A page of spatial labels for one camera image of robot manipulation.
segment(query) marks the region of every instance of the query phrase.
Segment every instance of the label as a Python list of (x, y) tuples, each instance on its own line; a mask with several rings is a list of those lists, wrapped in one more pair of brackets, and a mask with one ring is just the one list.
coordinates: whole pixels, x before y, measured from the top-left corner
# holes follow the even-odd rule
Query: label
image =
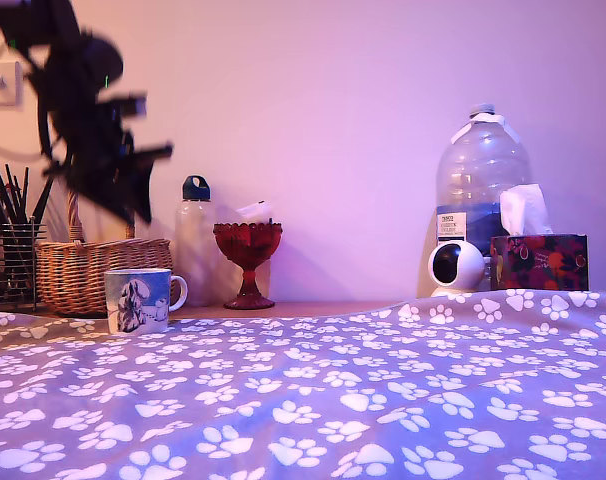
[(439, 243), (449, 240), (465, 240), (467, 214), (441, 213), (436, 217), (436, 235)]

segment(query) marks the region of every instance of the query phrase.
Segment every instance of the mug handle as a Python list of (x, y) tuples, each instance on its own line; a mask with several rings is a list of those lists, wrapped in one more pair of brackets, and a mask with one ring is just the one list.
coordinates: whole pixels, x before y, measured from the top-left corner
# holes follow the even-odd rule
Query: mug handle
[(172, 275), (170, 277), (170, 283), (172, 283), (174, 280), (179, 282), (179, 284), (181, 285), (181, 295), (179, 296), (179, 299), (174, 305), (170, 305), (170, 312), (174, 312), (181, 308), (185, 303), (185, 300), (187, 299), (187, 283), (185, 282), (185, 280), (183, 280), (183, 277), (179, 277), (178, 275)]

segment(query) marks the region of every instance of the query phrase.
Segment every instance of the purple blanket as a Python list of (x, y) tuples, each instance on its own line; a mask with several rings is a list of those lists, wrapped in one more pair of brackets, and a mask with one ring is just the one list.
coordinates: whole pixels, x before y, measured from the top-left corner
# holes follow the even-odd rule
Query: purple blanket
[(606, 294), (105, 323), (0, 313), (0, 479), (606, 478)]

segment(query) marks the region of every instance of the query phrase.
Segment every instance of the wicker basket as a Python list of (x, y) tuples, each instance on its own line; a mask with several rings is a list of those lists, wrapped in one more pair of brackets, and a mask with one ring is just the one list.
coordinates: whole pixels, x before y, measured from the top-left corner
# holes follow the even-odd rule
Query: wicker basket
[(68, 225), (72, 243), (37, 245), (37, 287), (41, 301), (64, 315), (106, 315), (104, 273), (120, 268), (172, 268), (170, 241), (135, 239), (84, 243), (78, 198), (68, 196)]

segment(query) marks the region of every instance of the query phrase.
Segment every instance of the red glass goblet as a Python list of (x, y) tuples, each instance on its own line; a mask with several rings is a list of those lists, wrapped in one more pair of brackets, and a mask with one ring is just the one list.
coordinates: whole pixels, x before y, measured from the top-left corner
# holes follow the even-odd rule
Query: red glass goblet
[(243, 269), (243, 285), (236, 298), (225, 304), (234, 310), (258, 310), (274, 306), (256, 286), (256, 268), (268, 260), (281, 241), (280, 223), (214, 225), (214, 236), (223, 255)]

